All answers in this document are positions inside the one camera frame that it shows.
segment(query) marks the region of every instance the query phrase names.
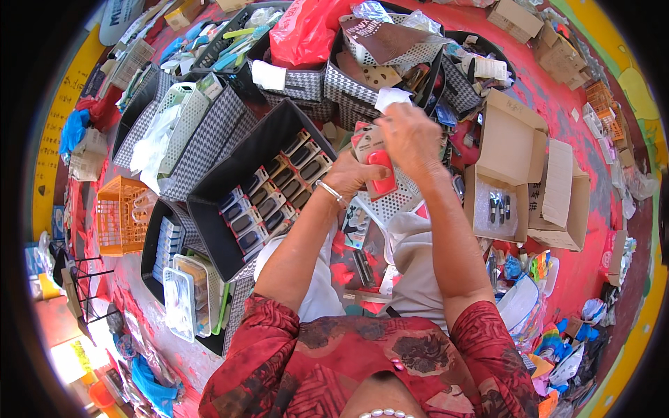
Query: cardboard box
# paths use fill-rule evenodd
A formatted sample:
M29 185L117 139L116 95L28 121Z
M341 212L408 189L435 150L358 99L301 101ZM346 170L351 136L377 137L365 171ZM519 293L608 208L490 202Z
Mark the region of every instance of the cardboard box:
M527 240L527 183L541 181L548 125L532 109L491 89L483 107L480 156L465 170L464 211L474 235L509 242ZM518 228L514 236L479 231L474 226L476 179L516 192Z
M576 40L571 31L569 39ZM587 62L578 42L572 46L562 35L553 30L550 21L544 22L533 45L535 60L556 82L574 86L579 82L578 79L574 81L575 77L584 77L581 71L587 67Z
M254 0L216 0L218 7L220 7L221 10L225 12L239 10L247 4L253 2Z
M590 177L571 145L549 141L541 182L529 186L527 235L549 247L583 250L590 212Z
M204 0L177 0L165 12L165 21L173 31L178 31L182 27L190 26L208 4Z
M627 231L609 231L604 242L604 252L599 262L599 270L605 274L609 283L620 287L620 263L622 262Z
M579 333L579 330L583 326L583 320L572 316L567 322L567 327L565 328L565 334L569 335L571 338L576 339L576 336Z
M488 8L488 21L502 28L520 43L527 43L541 30L543 22L513 0L500 0Z

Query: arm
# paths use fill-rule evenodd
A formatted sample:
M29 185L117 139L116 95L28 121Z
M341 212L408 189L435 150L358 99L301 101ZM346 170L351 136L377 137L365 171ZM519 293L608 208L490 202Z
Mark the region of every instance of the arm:
M323 182L350 202L366 180L389 175L381 165L362 165L349 151L343 152ZM309 289L318 252L340 210L336 198L317 187L288 236L267 260L256 284L256 293L297 312Z
M494 303L492 286L450 174L438 159L441 128L408 104L392 104L386 113L386 118L375 121L385 135L386 149L416 182L429 209L434 274L451 329L469 305L480 300Z

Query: pearl necklace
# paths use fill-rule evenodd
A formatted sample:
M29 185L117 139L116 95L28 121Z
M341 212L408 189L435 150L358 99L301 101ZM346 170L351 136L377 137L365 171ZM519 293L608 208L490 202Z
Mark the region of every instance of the pearl necklace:
M410 414L407 415L404 413L404 411L396 411L395 409L392 408L375 409L374 411L371 412L361 413L358 418L380 417L382 415L387 415L390 417L397 417L397 418L414 418L413 415Z

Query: red plastic bag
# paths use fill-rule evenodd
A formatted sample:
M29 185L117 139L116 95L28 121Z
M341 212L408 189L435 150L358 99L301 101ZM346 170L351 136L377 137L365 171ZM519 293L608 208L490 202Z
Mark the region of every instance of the red plastic bag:
M351 0L295 0L270 30L272 64L291 70L320 67L328 60L339 17Z

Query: yellow painted border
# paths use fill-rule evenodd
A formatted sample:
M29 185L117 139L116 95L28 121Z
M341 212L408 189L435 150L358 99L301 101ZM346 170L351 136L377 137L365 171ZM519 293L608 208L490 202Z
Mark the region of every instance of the yellow painted border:
M613 23L593 0L556 0L552 2L556 9L566 15L577 26L603 58L611 74L626 93L628 102L634 110L637 123L641 128L648 148L651 172L660 178L658 168L668 164L667 145L662 128L662 121L657 105L653 101L638 63L630 53ZM653 222L657 219L659 196L653 196ZM638 321L618 354L613 367L604 382L588 402L579 418L603 417L615 403L627 385L648 345L651 331L655 327L664 290L667 285L667 269L662 266L657 225L653 225L650 260L652 272L648 295L642 300L642 309Z
M54 187L58 169L58 147L60 132L74 109L91 70L105 50L99 41L100 25L95 25L77 51L49 107L41 132L35 176L33 178L32 231L33 240L39 239L42 231L51 233L51 218L54 212Z

